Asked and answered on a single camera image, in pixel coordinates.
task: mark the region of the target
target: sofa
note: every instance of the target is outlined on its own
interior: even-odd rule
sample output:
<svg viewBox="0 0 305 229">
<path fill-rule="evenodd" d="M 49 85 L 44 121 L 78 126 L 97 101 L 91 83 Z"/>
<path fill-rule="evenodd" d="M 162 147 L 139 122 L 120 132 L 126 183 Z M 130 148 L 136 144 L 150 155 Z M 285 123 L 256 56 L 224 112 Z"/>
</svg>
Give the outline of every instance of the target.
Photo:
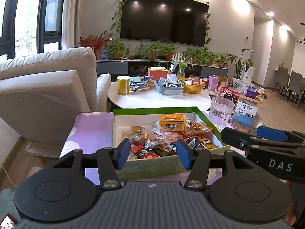
<svg viewBox="0 0 305 229">
<path fill-rule="evenodd" d="M 0 117 L 26 151 L 58 158 L 79 113 L 108 112 L 111 76 L 97 77 L 91 48 L 70 48 L 0 63 Z"/>
</svg>

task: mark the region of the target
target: white marble tabletop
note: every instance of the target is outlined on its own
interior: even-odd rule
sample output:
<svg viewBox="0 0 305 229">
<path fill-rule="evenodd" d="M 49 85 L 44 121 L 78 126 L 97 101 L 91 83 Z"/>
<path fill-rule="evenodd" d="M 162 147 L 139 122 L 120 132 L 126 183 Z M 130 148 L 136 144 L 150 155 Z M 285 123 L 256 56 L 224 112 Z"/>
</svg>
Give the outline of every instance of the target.
<svg viewBox="0 0 305 229">
<path fill-rule="evenodd" d="M 157 89 L 147 92 L 133 92 L 129 95 L 118 95 L 116 82 L 108 90 L 109 99 L 121 108 L 153 108 L 153 107 L 191 107 L 207 111 L 211 106 L 210 91 L 202 90 L 199 94 L 183 93 L 181 97 L 169 97 L 160 94 Z"/>
</svg>

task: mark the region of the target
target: human hand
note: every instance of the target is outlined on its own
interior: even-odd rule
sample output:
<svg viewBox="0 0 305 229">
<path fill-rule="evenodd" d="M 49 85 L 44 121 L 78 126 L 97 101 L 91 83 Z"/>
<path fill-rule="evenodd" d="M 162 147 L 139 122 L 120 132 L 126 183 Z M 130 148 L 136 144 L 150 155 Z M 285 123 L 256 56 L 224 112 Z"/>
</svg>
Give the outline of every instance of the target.
<svg viewBox="0 0 305 229">
<path fill-rule="evenodd" d="M 285 184 L 291 189 L 292 183 L 290 181 L 286 181 Z M 290 226 L 292 226 L 296 221 L 296 215 L 293 213 L 294 210 L 295 210 L 295 200 L 293 200 L 293 202 L 284 218 L 284 221 Z"/>
</svg>

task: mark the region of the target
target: white curtain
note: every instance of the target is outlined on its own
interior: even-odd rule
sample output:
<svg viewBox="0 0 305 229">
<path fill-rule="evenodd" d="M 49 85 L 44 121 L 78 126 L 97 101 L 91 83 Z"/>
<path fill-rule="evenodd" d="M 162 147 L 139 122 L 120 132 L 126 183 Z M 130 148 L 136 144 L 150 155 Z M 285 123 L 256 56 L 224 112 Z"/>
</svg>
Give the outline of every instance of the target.
<svg viewBox="0 0 305 229">
<path fill-rule="evenodd" d="M 64 0 L 62 19 L 63 49 L 77 47 L 80 38 L 80 18 L 83 0 Z"/>
</svg>

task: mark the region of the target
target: television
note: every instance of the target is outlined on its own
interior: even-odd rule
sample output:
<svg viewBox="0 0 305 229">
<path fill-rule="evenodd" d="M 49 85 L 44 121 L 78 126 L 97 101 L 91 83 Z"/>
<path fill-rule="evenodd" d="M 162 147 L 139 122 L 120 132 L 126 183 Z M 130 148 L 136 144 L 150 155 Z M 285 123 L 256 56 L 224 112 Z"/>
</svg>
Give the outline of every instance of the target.
<svg viewBox="0 0 305 229">
<path fill-rule="evenodd" d="M 208 11 L 195 0 L 127 0 L 120 38 L 204 47 Z"/>
</svg>

